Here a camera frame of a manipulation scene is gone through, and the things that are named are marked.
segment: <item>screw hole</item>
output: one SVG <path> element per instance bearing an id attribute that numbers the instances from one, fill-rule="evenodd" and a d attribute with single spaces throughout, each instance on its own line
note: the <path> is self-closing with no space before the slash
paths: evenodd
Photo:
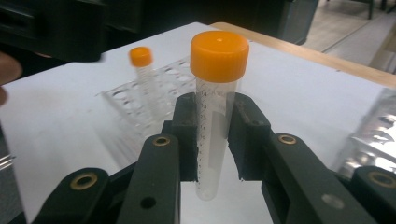
<path id="1" fill-rule="evenodd" d="M 371 181 L 373 181 L 374 183 L 376 183 L 379 186 L 382 186 L 382 187 L 388 188 L 388 189 L 396 189 L 396 179 L 394 179 L 390 175 L 372 171 L 368 174 L 368 176 Z"/>
<path id="2" fill-rule="evenodd" d="M 157 147 L 163 147 L 168 145 L 170 142 L 171 140 L 169 138 L 161 136 L 154 139 L 153 144 Z"/>
<path id="3" fill-rule="evenodd" d="M 143 209 L 150 209 L 150 208 L 154 207 L 156 203 L 157 203 L 157 202 L 155 201 L 154 198 L 152 198 L 152 197 L 147 197 L 147 198 L 144 198 L 144 199 L 140 202 L 140 206 L 141 206 Z"/>
<path id="4" fill-rule="evenodd" d="M 92 187 L 98 180 L 95 173 L 84 173 L 76 176 L 70 183 L 70 188 L 74 190 L 84 190 Z"/>
<path id="5" fill-rule="evenodd" d="M 294 137 L 286 134 L 280 135 L 277 139 L 279 140 L 279 142 L 288 145 L 294 145 L 297 143 L 297 140 Z"/>

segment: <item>small test tube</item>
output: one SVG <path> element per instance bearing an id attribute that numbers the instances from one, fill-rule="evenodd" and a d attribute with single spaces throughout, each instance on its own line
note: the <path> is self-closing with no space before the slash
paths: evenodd
<path id="1" fill-rule="evenodd" d="M 248 50 L 244 37 L 224 31 L 203 32 L 191 41 L 198 114 L 196 193 L 204 201 L 212 200 L 218 191 L 234 93 L 245 74 Z"/>
<path id="2" fill-rule="evenodd" d="M 160 94 L 155 85 L 151 50 L 147 47 L 138 47 L 131 49 L 129 56 L 137 73 L 137 84 L 139 85 L 142 105 L 150 113 L 153 120 L 161 120 L 163 109 L 160 107 Z"/>

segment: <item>white table surface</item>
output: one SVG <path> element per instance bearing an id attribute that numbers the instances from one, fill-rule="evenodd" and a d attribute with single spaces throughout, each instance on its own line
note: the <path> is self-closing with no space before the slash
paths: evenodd
<path id="1" fill-rule="evenodd" d="M 57 184 L 83 167 L 110 175 L 122 168 L 98 130 L 112 123 L 98 94 L 134 79 L 127 52 L 148 46 L 154 67 L 190 54 L 191 39 L 213 28 L 192 23 L 104 54 L 99 63 L 70 63 L 5 86 L 0 120 L 29 221 Z M 240 91 L 250 96 L 276 133 L 301 137 L 330 167 L 383 87 L 251 42 Z M 182 184 L 181 223 L 271 223 L 261 183 L 241 182 L 229 151 L 219 194 L 202 202 Z"/>

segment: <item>gray floor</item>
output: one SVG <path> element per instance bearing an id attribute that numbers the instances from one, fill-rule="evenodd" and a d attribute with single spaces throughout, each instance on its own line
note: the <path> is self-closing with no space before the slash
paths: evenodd
<path id="1" fill-rule="evenodd" d="M 396 67 L 394 37 L 396 10 L 387 14 L 375 1 L 372 20 L 368 5 L 349 0 L 319 0 L 307 42 L 303 45 L 355 63 L 387 72 Z"/>

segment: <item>centrifuge tube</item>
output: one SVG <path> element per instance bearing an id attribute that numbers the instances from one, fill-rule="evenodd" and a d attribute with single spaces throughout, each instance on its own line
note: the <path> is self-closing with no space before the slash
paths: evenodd
<path id="1" fill-rule="evenodd" d="M 237 34 L 209 31 L 191 41 L 191 71 L 196 78 L 198 182 L 204 201 L 218 191 L 237 80 L 245 74 L 248 42 Z"/>
<path id="2" fill-rule="evenodd" d="M 150 113 L 153 120 L 160 120 L 163 117 L 163 110 L 160 108 L 160 94 L 155 86 L 151 51 L 147 47 L 138 47 L 131 49 L 129 56 L 136 69 L 142 105 Z"/>

